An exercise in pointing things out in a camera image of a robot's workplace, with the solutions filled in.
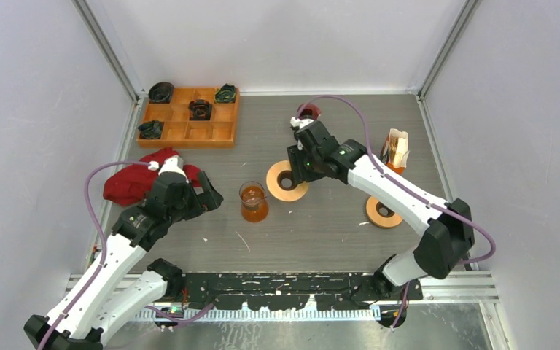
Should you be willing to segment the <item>orange glass carafe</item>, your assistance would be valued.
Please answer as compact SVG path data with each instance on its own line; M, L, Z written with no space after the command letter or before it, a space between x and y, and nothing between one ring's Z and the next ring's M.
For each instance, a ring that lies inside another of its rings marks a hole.
M248 181L239 190L241 215L247 222L261 222L269 212L265 189L259 182Z

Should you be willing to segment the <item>orange coffee filter box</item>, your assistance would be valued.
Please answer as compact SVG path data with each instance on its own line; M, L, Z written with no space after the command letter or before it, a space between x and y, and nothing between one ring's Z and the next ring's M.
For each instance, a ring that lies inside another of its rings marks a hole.
M407 167L409 154L408 133L391 128L381 150L381 161L395 173L402 174Z

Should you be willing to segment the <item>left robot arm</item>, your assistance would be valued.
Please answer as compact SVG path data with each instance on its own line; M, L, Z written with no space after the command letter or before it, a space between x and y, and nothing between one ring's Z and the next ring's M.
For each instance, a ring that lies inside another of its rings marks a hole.
M206 173L199 171L197 178L199 190L180 171L162 171L147 198L120 214L100 257L70 293L47 315L33 315L25 323L36 349L102 349L143 307L182 295L182 269L161 258L117 296L112 293L170 226L220 207L223 197Z

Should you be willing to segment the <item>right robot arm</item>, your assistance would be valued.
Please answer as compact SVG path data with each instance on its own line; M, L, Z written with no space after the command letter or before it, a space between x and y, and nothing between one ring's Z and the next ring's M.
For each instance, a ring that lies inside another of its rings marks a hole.
M466 202L448 202L422 190L371 158L358 141L339 143L318 120L293 117L289 123L297 144L287 151L292 170L302 181L328 177L357 188L399 214L418 234L416 248L393 255L377 270L381 275L375 281L376 292L382 298L396 298L406 282L417 278L445 279L473 247Z

